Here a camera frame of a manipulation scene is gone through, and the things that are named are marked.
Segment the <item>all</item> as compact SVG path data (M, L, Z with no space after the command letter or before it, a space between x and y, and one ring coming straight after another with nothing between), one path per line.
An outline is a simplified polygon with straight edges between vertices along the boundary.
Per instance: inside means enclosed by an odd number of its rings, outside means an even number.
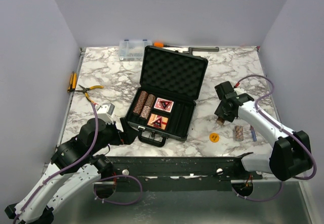
M158 117L156 118L156 120L152 121L151 123L153 126L157 127L157 128L162 128L163 125L163 118L162 117Z
M171 103L171 101L167 101L167 100L161 100L161 101L160 101L160 104L161 104L161 106L162 106L162 108L163 108L164 110L167 109L167 107L169 106L170 103Z

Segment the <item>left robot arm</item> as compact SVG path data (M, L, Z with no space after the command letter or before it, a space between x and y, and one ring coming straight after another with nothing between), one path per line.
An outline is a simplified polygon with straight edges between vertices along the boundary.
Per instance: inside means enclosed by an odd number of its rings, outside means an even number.
M138 131L121 118L115 122L92 118L79 134L61 144L45 173L19 203L8 205L5 213L14 223L52 223L54 212L65 200L98 180L116 181L116 170L105 155L97 152L109 145L134 142Z

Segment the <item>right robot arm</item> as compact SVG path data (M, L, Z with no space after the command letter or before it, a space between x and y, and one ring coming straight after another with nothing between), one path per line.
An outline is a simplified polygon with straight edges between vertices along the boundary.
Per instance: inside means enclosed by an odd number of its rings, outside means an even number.
M220 104L215 115L229 122L236 118L246 121L263 136L272 149L267 154L251 153L242 157L241 162L233 166L236 178L245 179L251 171L258 171L273 174L277 179L286 181L314 167L309 137L305 132L296 132L279 123L258 107L246 93L221 93L218 98Z

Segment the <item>front poker chip stack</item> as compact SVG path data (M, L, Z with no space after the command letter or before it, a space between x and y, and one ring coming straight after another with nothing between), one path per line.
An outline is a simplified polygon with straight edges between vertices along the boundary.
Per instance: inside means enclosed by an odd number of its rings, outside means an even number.
M141 111L140 118L147 120L149 117L150 111L151 111L151 107L148 105L145 105Z

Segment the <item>orange playing card deck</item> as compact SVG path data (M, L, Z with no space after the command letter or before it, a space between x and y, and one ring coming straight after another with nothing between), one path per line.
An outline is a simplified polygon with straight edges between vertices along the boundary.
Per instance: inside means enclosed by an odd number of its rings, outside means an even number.
M154 128L157 128L157 127L153 126L151 123L152 123L152 121L156 120L156 118L158 118L158 117L162 117L163 118L162 128L158 128L158 129L165 130L166 127L167 127L167 124L168 124L168 120L169 120L168 117L160 116L160 115L157 115L157 114L151 114L150 117L149 117L149 120L148 120L147 125L148 126L151 126L151 127L154 127Z

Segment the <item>yellow big blind button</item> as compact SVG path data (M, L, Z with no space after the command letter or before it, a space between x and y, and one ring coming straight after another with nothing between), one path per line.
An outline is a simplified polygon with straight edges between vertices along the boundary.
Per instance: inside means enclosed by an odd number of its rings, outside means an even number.
M210 140L211 142L218 142L219 139L220 139L220 137L219 137L219 134L217 134L217 133L211 133L211 134L209 135L209 140Z

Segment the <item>blue marker pen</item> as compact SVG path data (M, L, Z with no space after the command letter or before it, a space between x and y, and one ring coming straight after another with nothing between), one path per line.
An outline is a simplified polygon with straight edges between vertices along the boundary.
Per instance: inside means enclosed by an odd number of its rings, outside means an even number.
M251 136L252 136L253 142L256 142L257 141L257 137L256 137L256 133L255 133L255 130L254 130L254 127L253 126L250 126L250 132L251 132Z

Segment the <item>tall poker chip stack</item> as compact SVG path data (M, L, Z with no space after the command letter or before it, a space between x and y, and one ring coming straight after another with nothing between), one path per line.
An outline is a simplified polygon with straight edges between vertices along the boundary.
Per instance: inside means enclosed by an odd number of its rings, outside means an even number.
M134 115L136 115L136 116L140 115L140 113L145 105L145 102L147 100L147 97L148 97L148 93L146 91L141 91L140 96L135 104L134 109L133 109Z

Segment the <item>middle poker chip stack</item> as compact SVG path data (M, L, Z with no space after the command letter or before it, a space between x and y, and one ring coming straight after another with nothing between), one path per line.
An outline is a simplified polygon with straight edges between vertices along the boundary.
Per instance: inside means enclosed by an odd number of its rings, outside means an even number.
M154 102L155 102L155 96L153 94L149 94L146 99L145 106L152 107Z

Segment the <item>black foam-lined carrying case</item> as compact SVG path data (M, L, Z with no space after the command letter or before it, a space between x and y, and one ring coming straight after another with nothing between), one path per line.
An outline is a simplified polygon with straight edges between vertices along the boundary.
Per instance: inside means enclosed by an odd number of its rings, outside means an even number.
M138 131L138 139L153 146L162 147L168 138L179 141L187 139L196 101L208 67L208 60L175 51L147 46L140 75L140 87L125 116L130 126ZM156 99L174 101L172 111L166 113L151 107L151 114L168 117L165 130L148 126L148 120L133 114L141 91L153 94Z

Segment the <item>yellow black utility knife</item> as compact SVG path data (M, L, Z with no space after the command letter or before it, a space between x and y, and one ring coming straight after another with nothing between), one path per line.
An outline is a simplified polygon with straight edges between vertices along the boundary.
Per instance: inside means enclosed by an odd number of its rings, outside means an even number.
M67 92L73 92L75 91L76 88L76 83L77 83L77 73L73 71L70 75L70 80L69 80L69 85L67 88Z

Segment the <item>clear plastic organizer box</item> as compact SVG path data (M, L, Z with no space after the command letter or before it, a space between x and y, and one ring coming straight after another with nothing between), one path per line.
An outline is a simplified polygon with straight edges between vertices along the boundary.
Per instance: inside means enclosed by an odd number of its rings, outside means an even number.
M119 42L118 58L120 61L141 61L145 47L150 45L151 40L122 40Z

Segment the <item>yellow handled pliers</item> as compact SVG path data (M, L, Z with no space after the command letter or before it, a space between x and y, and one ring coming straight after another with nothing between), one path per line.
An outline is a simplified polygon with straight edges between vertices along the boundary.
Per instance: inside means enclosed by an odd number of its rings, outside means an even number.
M81 90L75 90L75 92L83 93L84 96L86 97L87 101L89 101L90 103L92 103L94 105L96 103L89 97L88 92L91 91L91 90L95 90L95 89L104 89L104 87L101 86L101 85L95 85L95 86L91 86L91 87L83 87L83 86L80 85L80 87L81 87Z

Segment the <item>black metal base rail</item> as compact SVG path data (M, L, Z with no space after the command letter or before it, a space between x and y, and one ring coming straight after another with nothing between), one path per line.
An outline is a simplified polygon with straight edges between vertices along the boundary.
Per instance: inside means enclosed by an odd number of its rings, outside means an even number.
M247 172L238 157L108 157L101 178L116 176L118 192L230 191L231 181L243 182Z

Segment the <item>orange handled screwdriver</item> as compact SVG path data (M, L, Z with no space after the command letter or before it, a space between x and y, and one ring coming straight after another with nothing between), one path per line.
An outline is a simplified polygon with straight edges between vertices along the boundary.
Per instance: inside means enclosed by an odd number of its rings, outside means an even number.
M161 42L154 42L153 45L158 48L181 48L181 46L168 45Z

